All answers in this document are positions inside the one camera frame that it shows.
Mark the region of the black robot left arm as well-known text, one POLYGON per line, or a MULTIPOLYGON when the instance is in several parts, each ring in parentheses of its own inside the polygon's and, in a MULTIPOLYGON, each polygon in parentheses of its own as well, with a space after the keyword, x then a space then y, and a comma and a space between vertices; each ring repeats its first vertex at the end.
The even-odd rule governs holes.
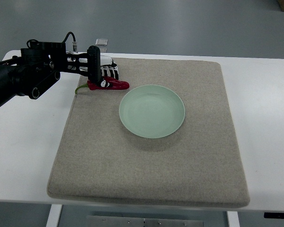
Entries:
POLYGON ((15 96, 38 99, 60 79, 61 72, 80 74, 101 85, 99 48, 92 45, 86 53, 75 55, 66 52, 65 40, 28 40, 21 56, 0 61, 0 107, 15 96))

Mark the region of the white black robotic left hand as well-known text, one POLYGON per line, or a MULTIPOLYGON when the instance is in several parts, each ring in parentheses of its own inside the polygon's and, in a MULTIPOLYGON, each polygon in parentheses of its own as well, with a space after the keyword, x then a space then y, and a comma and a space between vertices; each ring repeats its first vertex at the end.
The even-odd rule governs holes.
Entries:
POLYGON ((119 70, 117 64, 112 57, 101 55, 100 56, 100 69, 101 76, 106 82, 106 87, 111 86, 112 82, 119 80, 119 70))

